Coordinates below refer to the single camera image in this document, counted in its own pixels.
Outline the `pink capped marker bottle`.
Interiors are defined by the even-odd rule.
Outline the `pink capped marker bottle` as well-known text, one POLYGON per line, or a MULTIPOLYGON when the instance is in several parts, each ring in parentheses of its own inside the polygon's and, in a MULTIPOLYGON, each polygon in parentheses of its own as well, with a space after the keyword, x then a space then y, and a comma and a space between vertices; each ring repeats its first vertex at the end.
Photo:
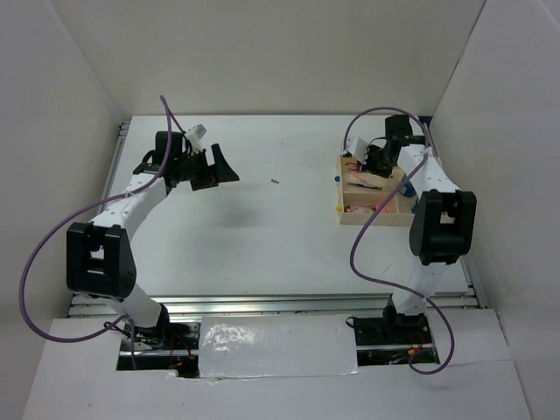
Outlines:
MULTIPOLYGON (((349 214, 374 214, 378 210, 376 204, 366 204, 366 205, 344 205, 344 212, 349 214)), ((392 214, 394 211, 390 205, 385 206, 381 210, 381 214, 392 214)))

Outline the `black gel pen clear cap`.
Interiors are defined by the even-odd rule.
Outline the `black gel pen clear cap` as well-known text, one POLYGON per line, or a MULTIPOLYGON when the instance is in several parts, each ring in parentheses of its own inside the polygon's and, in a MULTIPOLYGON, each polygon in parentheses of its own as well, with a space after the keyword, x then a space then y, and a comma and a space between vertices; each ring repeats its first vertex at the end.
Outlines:
POLYGON ((357 188, 362 188, 362 189, 368 189, 368 190, 373 190, 373 191, 382 191, 383 188, 377 185, 367 185, 367 184, 362 184, 362 183, 353 183, 353 182, 349 182, 347 183, 348 186, 352 186, 352 187, 357 187, 357 188))

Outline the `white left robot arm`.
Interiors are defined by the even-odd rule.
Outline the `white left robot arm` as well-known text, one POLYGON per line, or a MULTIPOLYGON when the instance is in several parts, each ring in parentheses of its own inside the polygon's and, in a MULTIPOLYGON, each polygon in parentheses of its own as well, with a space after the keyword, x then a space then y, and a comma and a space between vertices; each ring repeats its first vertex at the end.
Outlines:
POLYGON ((198 191, 238 181, 217 143, 211 146, 213 162, 207 161, 201 145, 206 132, 201 124, 187 131, 157 132, 154 149, 135 168, 122 197, 89 222, 75 222, 66 231, 68 289, 130 317, 136 333, 154 349, 172 341, 172 324, 165 306, 137 284, 130 242, 179 183, 187 182, 198 191))

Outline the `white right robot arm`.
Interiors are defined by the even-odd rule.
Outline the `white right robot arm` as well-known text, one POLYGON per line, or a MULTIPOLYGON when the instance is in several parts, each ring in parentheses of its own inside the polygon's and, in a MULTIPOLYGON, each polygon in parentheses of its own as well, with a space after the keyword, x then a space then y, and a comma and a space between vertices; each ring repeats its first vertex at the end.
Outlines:
POLYGON ((409 230, 416 265, 407 284, 395 290, 382 313, 383 336, 400 343, 427 324, 426 299, 435 292, 447 267, 470 250, 477 200, 473 192, 462 191, 450 181, 425 137, 413 134, 407 115, 387 117, 384 138, 384 146, 367 147, 362 167, 385 179, 400 167, 402 182, 411 184, 417 199, 409 230))

